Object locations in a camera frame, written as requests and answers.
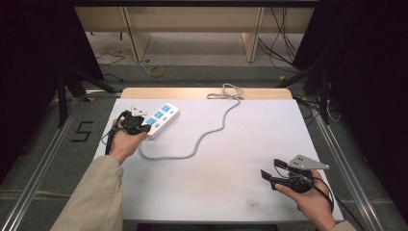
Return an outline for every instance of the power strip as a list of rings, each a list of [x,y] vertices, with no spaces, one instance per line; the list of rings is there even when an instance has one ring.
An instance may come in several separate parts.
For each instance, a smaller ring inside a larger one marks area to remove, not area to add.
[[[147,139],[155,139],[179,114],[180,110],[176,106],[165,103],[150,118],[144,121],[143,124],[152,126],[150,132],[147,133]]]

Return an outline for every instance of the gray floor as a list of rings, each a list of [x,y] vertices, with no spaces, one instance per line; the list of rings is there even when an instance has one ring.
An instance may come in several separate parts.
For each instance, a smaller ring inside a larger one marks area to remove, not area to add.
[[[123,60],[115,64],[100,65],[104,74],[114,74],[124,79],[124,82],[119,82],[113,76],[106,76],[106,83],[116,89],[121,90],[128,87],[198,87],[198,85],[191,83],[180,86],[149,79],[144,69],[133,61],[132,54],[127,48],[129,41],[126,37],[124,40],[120,40],[119,34],[106,33],[94,33],[93,36],[88,36],[95,56],[114,52],[115,55],[124,57]],[[262,35],[262,38],[271,44],[274,35]],[[292,35],[291,38],[295,46],[301,41],[301,35]],[[276,48],[284,55],[286,50],[282,41],[279,42],[281,43]],[[101,64],[108,64],[116,59],[116,57],[105,55],[98,61]],[[207,87],[220,87],[222,83],[231,83],[243,88],[273,88],[279,83],[279,76],[290,77],[293,75],[273,67],[269,56],[259,49],[255,62],[248,63],[244,55],[242,39],[238,34],[158,34],[151,38],[143,64],[146,67],[163,66],[166,72],[161,80],[178,83],[195,82]],[[275,62],[275,64],[288,68],[283,63]],[[303,95],[301,90],[303,82],[290,87],[293,95]],[[96,87],[87,83],[84,85],[88,90],[97,90]],[[36,196],[30,203],[17,230],[49,230],[91,162],[114,103],[115,97],[111,96],[94,96],[90,100],[78,103],[70,126],[67,127],[64,140],[41,180]],[[310,114],[309,109],[305,106],[299,105],[299,108],[305,117]],[[36,171],[48,144],[57,132],[58,118],[58,104],[54,101],[49,110],[44,112],[42,122],[36,128],[36,135],[27,144],[27,152],[19,157],[10,174],[0,186],[1,223],[6,220],[21,192],[30,181],[30,177]],[[91,131],[89,138],[84,142],[72,142],[85,137],[83,134],[76,134],[81,121],[92,121],[92,124],[83,126],[84,130]],[[326,171],[326,175],[333,193],[368,230],[356,200],[350,193],[342,172],[321,132],[318,120],[305,118],[305,123],[309,124],[308,130],[320,160],[332,167]],[[407,224],[378,182],[370,165],[362,161],[363,155],[347,123],[344,120],[338,122],[331,120],[329,126],[350,162],[353,173],[360,182],[384,230],[408,230]],[[344,216],[357,227],[347,212],[344,212]],[[125,220],[124,224],[124,230],[136,230],[137,225],[134,222]],[[278,228],[279,230],[315,230],[311,223],[278,224]]]

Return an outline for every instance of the sleeve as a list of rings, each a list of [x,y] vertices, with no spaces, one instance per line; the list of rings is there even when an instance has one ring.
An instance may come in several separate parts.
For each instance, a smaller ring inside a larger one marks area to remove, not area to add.
[[[356,231],[356,229],[348,221],[343,221],[330,229],[330,231]]]
[[[115,157],[93,160],[51,230],[122,230],[122,175]]]

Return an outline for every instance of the hand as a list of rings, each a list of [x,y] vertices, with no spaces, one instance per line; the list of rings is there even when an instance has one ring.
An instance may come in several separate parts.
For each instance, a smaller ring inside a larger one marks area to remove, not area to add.
[[[316,170],[312,170],[312,176],[321,179],[320,173]],[[324,193],[329,194],[329,189],[323,182],[315,179],[314,184]],[[276,184],[275,187],[279,192],[294,200],[303,215],[311,220],[319,231],[330,230],[336,225],[329,202],[315,189],[297,193],[283,185]]]
[[[117,158],[122,165],[128,157],[135,153],[139,144],[146,138],[145,132],[132,136],[122,130],[117,131],[112,141],[111,156]]]

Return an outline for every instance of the white table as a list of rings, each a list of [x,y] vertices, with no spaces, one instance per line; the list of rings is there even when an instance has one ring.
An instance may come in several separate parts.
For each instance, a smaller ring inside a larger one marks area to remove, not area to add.
[[[198,137],[218,128],[234,100],[118,99],[112,120],[131,106],[150,116],[165,103],[180,115],[153,141],[149,156],[186,156]],[[95,157],[104,155],[100,143]],[[291,99],[243,100],[226,118],[224,130],[204,138],[197,153],[181,161],[151,162],[137,152],[123,165],[125,219],[138,222],[279,223],[307,220],[293,201],[275,192],[260,170],[278,176],[273,159],[301,154],[319,160],[302,115]],[[335,220],[343,216],[335,203]]]

